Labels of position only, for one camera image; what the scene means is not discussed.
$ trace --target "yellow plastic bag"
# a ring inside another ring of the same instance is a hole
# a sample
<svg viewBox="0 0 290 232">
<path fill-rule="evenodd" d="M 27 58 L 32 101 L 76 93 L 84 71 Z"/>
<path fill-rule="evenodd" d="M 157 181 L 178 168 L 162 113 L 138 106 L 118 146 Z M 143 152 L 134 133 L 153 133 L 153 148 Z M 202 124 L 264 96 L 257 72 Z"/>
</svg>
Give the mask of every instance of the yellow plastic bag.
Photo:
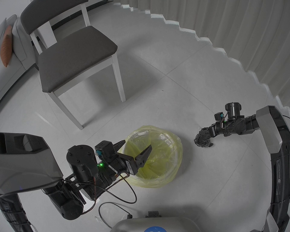
<svg viewBox="0 0 290 232">
<path fill-rule="evenodd" d="M 136 157 L 151 144 L 152 151 L 143 168 L 128 182 L 144 188 L 158 188 L 171 182 L 182 161 L 182 143 L 178 136 L 155 126 L 142 126 L 132 132 L 120 153 Z"/>
</svg>

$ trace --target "orange pillow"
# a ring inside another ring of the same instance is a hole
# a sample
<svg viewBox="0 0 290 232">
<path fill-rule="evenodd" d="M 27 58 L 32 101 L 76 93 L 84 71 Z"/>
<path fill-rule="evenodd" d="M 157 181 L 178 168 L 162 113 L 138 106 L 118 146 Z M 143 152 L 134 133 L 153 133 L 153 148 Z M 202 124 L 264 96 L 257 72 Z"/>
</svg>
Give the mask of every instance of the orange pillow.
<svg viewBox="0 0 290 232">
<path fill-rule="evenodd" d="M 3 35 L 3 40 L 0 48 L 0 57 L 2 63 L 7 67 L 12 56 L 12 26 L 9 25 Z"/>
</svg>

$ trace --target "gray cushion seat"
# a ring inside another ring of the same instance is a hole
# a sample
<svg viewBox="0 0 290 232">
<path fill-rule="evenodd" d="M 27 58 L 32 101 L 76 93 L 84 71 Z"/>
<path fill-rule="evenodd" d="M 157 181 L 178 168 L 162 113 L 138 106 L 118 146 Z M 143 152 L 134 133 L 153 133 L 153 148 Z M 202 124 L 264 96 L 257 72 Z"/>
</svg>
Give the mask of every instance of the gray cushion seat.
<svg viewBox="0 0 290 232">
<path fill-rule="evenodd" d="M 86 69 L 110 57 L 118 46 L 92 26 L 80 29 L 39 55 L 42 91 L 51 93 Z"/>
</svg>

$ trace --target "gray floor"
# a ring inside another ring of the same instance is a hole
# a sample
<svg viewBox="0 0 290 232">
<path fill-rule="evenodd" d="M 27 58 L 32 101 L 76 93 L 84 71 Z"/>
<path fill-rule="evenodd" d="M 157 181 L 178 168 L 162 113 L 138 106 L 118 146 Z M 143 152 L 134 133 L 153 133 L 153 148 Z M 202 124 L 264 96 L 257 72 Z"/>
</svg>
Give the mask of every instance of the gray floor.
<svg viewBox="0 0 290 232">
<path fill-rule="evenodd" d="M 181 167 L 162 188 L 134 187 L 138 202 L 125 204 L 133 217 L 159 210 L 164 217 L 188 217 L 204 232 L 261 230 L 271 197 L 270 155 L 261 132 L 216 137 L 211 148 L 199 148 L 193 139 L 201 127 L 214 123 L 214 113 L 224 111 L 228 102 L 240 102 L 246 116 L 265 105 L 280 107 L 266 86 L 257 84 L 251 73 L 222 49 L 213 48 L 208 39 L 197 41 L 195 34 L 161 18 L 113 3 L 89 11 L 89 18 L 118 45 L 127 101 L 119 98 L 111 66 L 79 83 L 60 97 L 85 125 L 79 130 L 42 92 L 39 73 L 33 69 L 0 102 L 0 131 L 44 137 L 67 176 L 66 152 L 74 144 L 94 147 L 102 140 L 117 142 L 142 125 L 170 130 L 183 144 Z M 59 40 L 82 27 L 78 17 L 55 30 L 55 36 Z M 289 116 L 287 109 L 281 111 Z M 112 192 L 133 199 L 122 182 Z M 94 210 L 67 221 L 41 190 L 22 193 L 20 198 L 28 219 L 43 232 L 110 231 L 99 219 L 98 205 L 120 203 L 103 194 Z M 126 216 L 106 206 L 102 212 L 110 225 Z M 12 231 L 3 217 L 0 224 L 0 231 Z"/>
</svg>

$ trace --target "gray sofa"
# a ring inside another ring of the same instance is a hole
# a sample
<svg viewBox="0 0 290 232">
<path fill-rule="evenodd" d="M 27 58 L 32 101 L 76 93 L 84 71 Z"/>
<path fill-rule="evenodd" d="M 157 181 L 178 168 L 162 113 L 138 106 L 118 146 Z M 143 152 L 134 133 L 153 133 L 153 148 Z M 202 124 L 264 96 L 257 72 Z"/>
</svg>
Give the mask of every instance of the gray sofa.
<svg viewBox="0 0 290 232">
<path fill-rule="evenodd" d="M 10 89 L 10 87 L 22 76 L 29 68 L 35 65 L 35 53 L 29 35 L 25 32 L 20 18 L 12 15 L 6 20 L 6 27 L 12 26 L 12 56 L 7 67 L 0 60 L 0 99 Z M 4 31 L 0 30 L 0 42 Z"/>
</svg>

